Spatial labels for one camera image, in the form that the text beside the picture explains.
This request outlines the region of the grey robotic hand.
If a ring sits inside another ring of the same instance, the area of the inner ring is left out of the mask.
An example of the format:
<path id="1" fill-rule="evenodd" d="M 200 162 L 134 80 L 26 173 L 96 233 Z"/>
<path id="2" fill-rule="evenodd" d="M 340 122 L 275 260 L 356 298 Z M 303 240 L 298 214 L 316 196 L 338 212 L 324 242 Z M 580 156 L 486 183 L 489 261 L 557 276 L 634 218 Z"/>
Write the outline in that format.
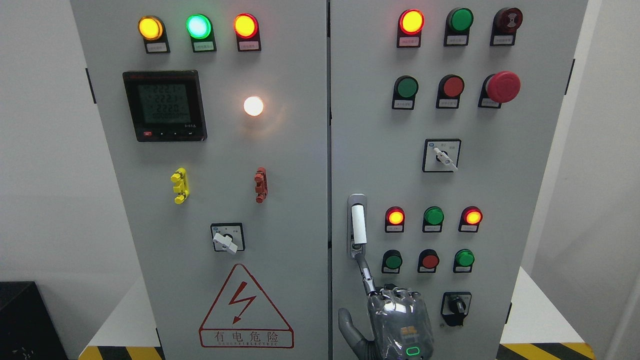
<path id="1" fill-rule="evenodd" d="M 394 287 L 375 289 L 363 254 L 355 255 L 367 294 L 374 339 L 367 340 L 354 326 L 349 310 L 338 310 L 338 327 L 359 360 L 429 360 L 434 336 L 420 292 Z"/>

